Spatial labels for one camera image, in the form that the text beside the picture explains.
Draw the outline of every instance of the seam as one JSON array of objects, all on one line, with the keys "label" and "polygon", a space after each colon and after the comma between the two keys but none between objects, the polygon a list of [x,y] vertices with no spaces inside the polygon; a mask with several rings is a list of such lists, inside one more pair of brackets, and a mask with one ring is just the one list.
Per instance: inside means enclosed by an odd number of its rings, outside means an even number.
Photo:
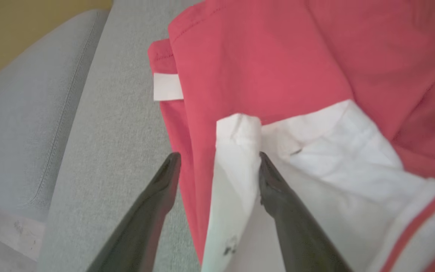
[{"label": "seam", "polygon": [[181,31],[181,32],[179,33],[179,35],[176,36],[176,38],[174,38],[174,40],[172,41],[172,43],[175,43],[175,42],[177,41],[177,39],[179,39],[181,36],[183,36],[184,33],[186,33],[187,31],[189,31],[190,29],[192,29],[194,26],[197,26],[198,24],[204,22],[204,21],[207,20],[208,18],[212,17],[212,15],[214,15],[214,14],[218,13],[219,11],[223,10],[225,7],[227,7],[227,6],[223,6],[223,7],[217,8],[217,9],[213,10],[209,15],[207,15],[207,17],[205,17],[204,19],[201,19],[201,20],[199,20],[199,21],[196,21],[196,22],[192,23],[192,24],[191,24],[190,26],[188,26],[186,29],[184,29],[183,31]]},{"label": "seam", "polygon": [[168,55],[168,56],[163,56],[163,57],[157,57],[157,58],[155,59],[155,61],[163,60],[163,59],[168,59],[169,57],[174,57],[174,54],[171,54],[171,55]]},{"label": "seam", "polygon": [[62,113],[60,114],[60,120],[58,122],[57,132],[55,133],[55,136],[53,137],[53,144],[52,144],[52,147],[51,147],[50,152],[49,152],[49,156],[48,156],[48,159],[47,159],[47,162],[46,162],[45,170],[43,171],[43,174],[42,174],[40,185],[38,186],[38,189],[36,190],[36,193],[33,196],[33,198],[31,198],[31,200],[29,200],[26,204],[19,205],[19,208],[24,208],[24,207],[30,205],[31,203],[33,203],[33,201],[36,199],[36,197],[40,193],[41,187],[42,187],[44,181],[46,181],[46,174],[48,172],[49,166],[51,165],[50,162],[52,161],[52,158],[55,155],[55,149],[56,149],[56,146],[57,146],[57,143],[58,143],[59,134],[60,134],[61,127],[62,127],[62,121],[63,121],[63,119],[64,119],[63,117],[65,115],[65,110],[66,110],[66,108],[67,108],[67,106],[69,104],[69,101],[71,100],[71,90],[73,89],[73,86],[75,84],[76,75],[78,74],[79,70],[81,69],[80,65],[82,63],[83,56],[85,55],[86,49],[88,48],[88,42],[90,41],[90,37],[92,36],[92,34],[93,34],[94,30],[95,30],[95,25],[97,24],[99,17],[100,17],[100,11],[97,11],[97,16],[95,17],[95,21],[93,22],[93,25],[92,25],[92,28],[90,30],[90,33],[89,33],[88,37],[86,38],[85,46],[83,47],[82,53],[81,53],[80,58],[78,60],[78,64],[77,64],[75,73],[73,75],[73,79],[71,79],[71,85],[70,85],[70,87],[68,89],[68,93],[67,93],[67,97],[65,99],[65,104],[64,104],[63,109],[62,109]]}]

